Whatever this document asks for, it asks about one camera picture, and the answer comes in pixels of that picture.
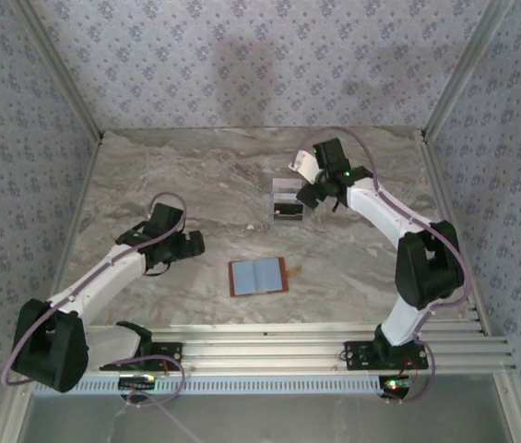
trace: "gray marble floor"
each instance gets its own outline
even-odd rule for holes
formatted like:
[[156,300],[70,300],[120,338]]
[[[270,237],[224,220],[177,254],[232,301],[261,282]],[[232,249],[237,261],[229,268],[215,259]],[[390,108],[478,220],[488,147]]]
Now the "gray marble floor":
[[[438,219],[420,156],[418,132],[358,127],[387,190]],[[158,278],[125,288],[96,324],[144,325],[380,321],[397,299],[395,249],[356,213],[320,205],[299,225],[269,223],[275,177],[314,128],[168,129],[106,133],[65,274],[69,284],[89,270],[114,239],[143,220],[149,200],[173,191],[188,204],[186,230],[200,230],[207,252],[172,265]],[[329,138],[329,134],[316,141]],[[340,136],[353,164],[358,145]],[[301,267],[287,293],[232,298],[228,262],[284,257]],[[444,316],[457,318],[456,311]]]

